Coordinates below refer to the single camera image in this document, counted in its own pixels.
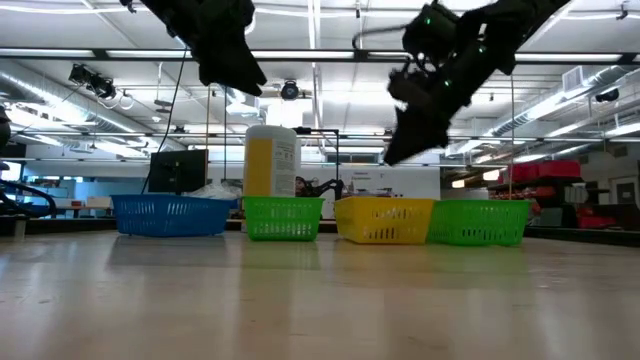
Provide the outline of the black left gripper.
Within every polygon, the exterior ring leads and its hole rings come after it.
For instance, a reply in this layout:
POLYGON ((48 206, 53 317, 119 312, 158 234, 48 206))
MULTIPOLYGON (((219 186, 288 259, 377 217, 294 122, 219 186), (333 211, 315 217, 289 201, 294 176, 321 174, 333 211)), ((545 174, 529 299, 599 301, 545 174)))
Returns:
POLYGON ((140 0, 197 59, 199 79, 262 94, 267 79, 251 53, 245 29, 253 22, 252 0, 140 0))

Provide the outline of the green plastic basket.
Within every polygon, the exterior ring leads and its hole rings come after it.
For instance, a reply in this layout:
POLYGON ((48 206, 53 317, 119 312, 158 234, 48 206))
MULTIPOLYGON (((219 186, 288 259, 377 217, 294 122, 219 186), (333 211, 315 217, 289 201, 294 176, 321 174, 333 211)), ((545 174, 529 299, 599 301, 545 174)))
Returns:
POLYGON ((528 223, 524 200, 444 200, 436 203, 427 243, 519 246, 528 223))
POLYGON ((323 198, 245 196, 248 236, 252 241, 313 242, 323 203, 323 198))

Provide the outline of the white yellow disinfecting wipes canister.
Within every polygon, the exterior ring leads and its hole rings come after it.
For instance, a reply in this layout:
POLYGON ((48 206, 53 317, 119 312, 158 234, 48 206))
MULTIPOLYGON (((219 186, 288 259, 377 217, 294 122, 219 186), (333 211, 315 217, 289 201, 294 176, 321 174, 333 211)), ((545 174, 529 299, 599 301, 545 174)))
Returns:
POLYGON ((295 196, 299 147, 293 129, 252 126, 245 133, 244 149, 244 196, 295 196))

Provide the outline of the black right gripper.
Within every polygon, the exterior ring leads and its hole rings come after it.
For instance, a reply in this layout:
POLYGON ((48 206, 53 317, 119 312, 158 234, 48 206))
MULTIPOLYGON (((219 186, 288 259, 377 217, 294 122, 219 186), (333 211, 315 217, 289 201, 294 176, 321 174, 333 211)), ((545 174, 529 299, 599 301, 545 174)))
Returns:
POLYGON ((450 119, 498 69, 493 47, 410 49, 402 68, 389 74, 387 90, 401 105, 384 155, 395 166, 449 143, 450 119))

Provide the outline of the blue plastic basket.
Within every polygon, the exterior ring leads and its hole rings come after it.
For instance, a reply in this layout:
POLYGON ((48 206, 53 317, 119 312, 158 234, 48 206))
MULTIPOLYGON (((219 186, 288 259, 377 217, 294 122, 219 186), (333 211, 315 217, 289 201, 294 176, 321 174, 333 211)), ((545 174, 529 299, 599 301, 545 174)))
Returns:
POLYGON ((113 195, 117 230, 145 237, 203 237, 225 231, 236 200, 166 194, 113 195))

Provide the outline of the red storage bins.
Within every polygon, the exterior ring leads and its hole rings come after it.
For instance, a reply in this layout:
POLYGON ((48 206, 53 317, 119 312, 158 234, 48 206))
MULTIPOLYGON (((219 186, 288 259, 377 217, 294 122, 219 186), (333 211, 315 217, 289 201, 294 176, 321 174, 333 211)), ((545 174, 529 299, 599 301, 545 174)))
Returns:
POLYGON ((513 166, 513 181, 523 183, 546 178, 580 178, 581 164, 572 160, 528 162, 513 166))

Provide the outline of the yellow plastic basket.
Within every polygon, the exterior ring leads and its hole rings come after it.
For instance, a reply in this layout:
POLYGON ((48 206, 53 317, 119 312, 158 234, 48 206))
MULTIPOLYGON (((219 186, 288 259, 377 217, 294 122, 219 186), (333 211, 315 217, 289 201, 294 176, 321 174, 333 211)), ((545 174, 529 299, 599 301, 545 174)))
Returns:
POLYGON ((352 196, 335 203, 339 235, 358 244, 424 245, 434 199, 352 196))

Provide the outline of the black stand frame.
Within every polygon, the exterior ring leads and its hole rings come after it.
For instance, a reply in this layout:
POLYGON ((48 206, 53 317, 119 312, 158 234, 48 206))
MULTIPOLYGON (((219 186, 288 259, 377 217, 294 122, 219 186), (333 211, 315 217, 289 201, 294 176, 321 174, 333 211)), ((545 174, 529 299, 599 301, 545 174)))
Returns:
POLYGON ((312 135, 319 134, 324 135, 326 133, 332 133, 335 135, 335 144, 333 147, 336 150, 336 158, 335 158, 335 177, 331 180, 328 180, 318 186, 314 186, 311 181, 305 180, 304 178, 297 176, 296 177, 296 196, 303 198, 319 198, 325 192, 332 190, 334 192, 334 199, 340 200, 342 198, 343 190, 344 190, 344 182, 339 179, 339 155, 340 155, 340 132, 338 129, 312 129, 309 127, 296 127, 294 131, 298 136, 301 135, 312 135))

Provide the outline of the clear plastic bag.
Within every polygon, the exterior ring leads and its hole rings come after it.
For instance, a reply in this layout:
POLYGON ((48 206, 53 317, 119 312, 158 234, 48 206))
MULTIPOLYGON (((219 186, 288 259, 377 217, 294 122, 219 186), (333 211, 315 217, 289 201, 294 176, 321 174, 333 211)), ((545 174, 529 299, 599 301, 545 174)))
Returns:
POLYGON ((237 200, 241 197, 241 190, 228 184, 211 183, 193 192, 188 192, 187 196, 217 200, 237 200))

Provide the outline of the black monitor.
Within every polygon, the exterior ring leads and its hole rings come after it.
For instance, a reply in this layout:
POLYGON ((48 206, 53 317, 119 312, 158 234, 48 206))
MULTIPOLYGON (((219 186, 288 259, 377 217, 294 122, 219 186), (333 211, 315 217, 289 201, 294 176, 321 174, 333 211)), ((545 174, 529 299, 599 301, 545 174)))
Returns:
POLYGON ((182 194, 207 184, 207 150, 159 152, 151 156, 147 190, 152 193, 182 194))

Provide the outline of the shelf with orange bins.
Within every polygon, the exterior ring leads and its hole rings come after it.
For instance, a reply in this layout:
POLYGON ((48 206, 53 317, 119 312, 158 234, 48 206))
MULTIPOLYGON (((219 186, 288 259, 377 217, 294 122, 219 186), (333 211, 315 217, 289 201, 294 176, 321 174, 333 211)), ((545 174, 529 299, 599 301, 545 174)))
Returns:
POLYGON ((488 188, 492 200, 527 200, 530 226, 572 229, 604 229, 614 226, 611 215, 599 215, 599 195, 606 190, 588 189, 572 181, 503 184, 488 188))

